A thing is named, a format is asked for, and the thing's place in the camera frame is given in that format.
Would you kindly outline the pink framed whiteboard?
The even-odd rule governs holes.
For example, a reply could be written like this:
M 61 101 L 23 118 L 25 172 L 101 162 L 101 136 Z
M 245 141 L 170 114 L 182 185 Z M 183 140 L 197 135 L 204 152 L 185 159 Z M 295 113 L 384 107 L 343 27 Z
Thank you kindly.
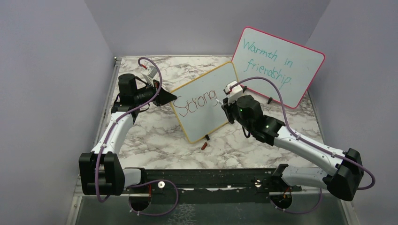
M 265 77 L 272 84 L 252 79 L 248 89 L 286 107 L 296 108 L 325 60 L 320 51 L 245 27 L 232 57 L 239 80 Z

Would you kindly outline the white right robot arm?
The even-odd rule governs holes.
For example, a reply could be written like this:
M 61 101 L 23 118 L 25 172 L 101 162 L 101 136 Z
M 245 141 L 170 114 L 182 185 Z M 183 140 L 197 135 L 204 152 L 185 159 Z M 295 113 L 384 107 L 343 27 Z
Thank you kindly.
M 238 122 L 246 138 L 253 137 L 261 143 L 295 153 L 312 162 L 315 167 L 280 165 L 271 177 L 271 186 L 278 191 L 288 186 L 310 186 L 328 190 L 333 196 L 352 201 L 364 176 L 360 153 L 334 149 L 300 133 L 274 117 L 264 115 L 260 103 L 251 95 L 231 102 L 222 101 L 228 121 Z

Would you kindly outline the yellow framed whiteboard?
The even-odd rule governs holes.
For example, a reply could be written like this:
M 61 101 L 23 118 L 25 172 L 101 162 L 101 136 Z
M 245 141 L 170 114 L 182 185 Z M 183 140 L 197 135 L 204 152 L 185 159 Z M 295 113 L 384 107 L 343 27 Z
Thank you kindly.
M 237 81 L 234 64 L 228 61 L 172 90 L 171 107 L 189 143 L 196 143 L 228 123 L 216 99 L 222 101 L 227 84 Z

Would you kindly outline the brown marker cap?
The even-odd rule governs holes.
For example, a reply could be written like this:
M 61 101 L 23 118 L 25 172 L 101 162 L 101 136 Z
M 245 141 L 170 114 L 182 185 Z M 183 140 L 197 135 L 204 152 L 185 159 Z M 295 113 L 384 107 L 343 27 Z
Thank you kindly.
M 208 146 L 208 143 L 205 142 L 205 143 L 202 145 L 201 150 L 204 150 L 207 146 Z

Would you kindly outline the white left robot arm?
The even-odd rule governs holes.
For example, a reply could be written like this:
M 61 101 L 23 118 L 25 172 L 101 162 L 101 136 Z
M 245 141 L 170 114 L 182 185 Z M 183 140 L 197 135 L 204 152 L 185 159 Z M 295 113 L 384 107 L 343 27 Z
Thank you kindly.
M 119 94 L 111 108 L 109 125 L 94 148 L 79 157 L 84 195 L 118 196 L 128 187 L 138 193 L 147 188 L 148 181 L 143 177 L 142 169 L 123 169 L 119 152 L 142 107 L 163 106 L 176 100 L 176 96 L 163 89 L 162 80 L 147 80 L 144 87 L 138 88 L 140 80 L 133 74 L 119 76 Z

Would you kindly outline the aluminium table frame rail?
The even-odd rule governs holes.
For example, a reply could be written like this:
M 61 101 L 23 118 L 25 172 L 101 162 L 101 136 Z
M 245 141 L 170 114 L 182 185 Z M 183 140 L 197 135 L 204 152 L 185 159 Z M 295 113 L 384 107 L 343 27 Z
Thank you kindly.
M 111 74 L 111 80 L 110 84 L 108 86 L 107 94 L 105 97 L 105 102 L 104 105 L 100 111 L 100 119 L 99 119 L 99 125 L 96 131 L 96 135 L 94 136 L 93 143 L 89 150 L 91 150 L 99 141 L 100 137 L 103 135 L 105 129 L 106 129 L 106 123 L 107 123 L 107 118 L 108 118 L 108 110 L 109 106 L 112 101 L 112 96 L 113 92 L 115 90 L 115 83 L 118 77 L 118 73 L 121 67 L 121 62 L 122 62 L 122 57 L 121 56 L 116 56 L 114 57 L 114 67 L 113 71 Z M 72 197 L 72 203 L 70 207 L 70 211 L 66 220 L 66 225 L 74 225 L 77 221 L 77 216 L 79 213 L 81 201 L 82 201 L 82 196 L 81 196 L 81 177 L 80 177 L 80 170 L 78 169 L 78 176 L 76 180 L 76 184 L 74 187 L 74 192 L 73 192 L 73 197 Z

